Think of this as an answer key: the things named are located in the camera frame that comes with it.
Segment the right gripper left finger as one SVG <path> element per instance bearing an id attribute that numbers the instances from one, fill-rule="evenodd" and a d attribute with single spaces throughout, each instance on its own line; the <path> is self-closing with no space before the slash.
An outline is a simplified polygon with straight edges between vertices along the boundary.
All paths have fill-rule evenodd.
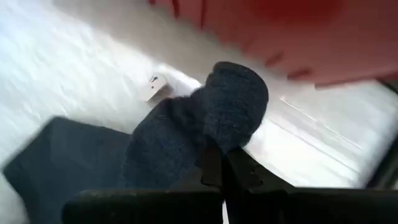
<path id="1" fill-rule="evenodd" d="M 222 224 L 221 150 L 205 149 L 171 188 L 84 190 L 62 210 L 63 224 Z"/>

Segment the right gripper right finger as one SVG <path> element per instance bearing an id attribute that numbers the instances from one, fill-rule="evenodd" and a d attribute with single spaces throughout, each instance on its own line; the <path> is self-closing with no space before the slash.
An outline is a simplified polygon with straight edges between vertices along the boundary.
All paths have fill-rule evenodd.
<path id="1" fill-rule="evenodd" d="M 295 187 L 241 148 L 222 173 L 230 224 L 398 224 L 398 190 Z"/>

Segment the dark navy garment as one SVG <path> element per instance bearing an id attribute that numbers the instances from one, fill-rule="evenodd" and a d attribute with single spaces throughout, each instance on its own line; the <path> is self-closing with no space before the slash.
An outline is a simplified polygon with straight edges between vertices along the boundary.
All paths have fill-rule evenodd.
<path id="1" fill-rule="evenodd" d="M 265 115 L 268 89 L 251 69 L 218 62 L 188 96 L 161 100 L 131 134 L 56 117 L 4 167 L 30 224 L 61 224 L 88 189 L 167 189 L 211 144 L 245 146 Z"/>

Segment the red plastic laundry bin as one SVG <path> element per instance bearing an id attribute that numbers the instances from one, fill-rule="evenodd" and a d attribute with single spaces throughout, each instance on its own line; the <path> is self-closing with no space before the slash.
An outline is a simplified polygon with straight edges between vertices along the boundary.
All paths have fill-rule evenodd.
<path id="1" fill-rule="evenodd" d="M 398 0 L 147 0 L 316 86 L 398 80 Z"/>

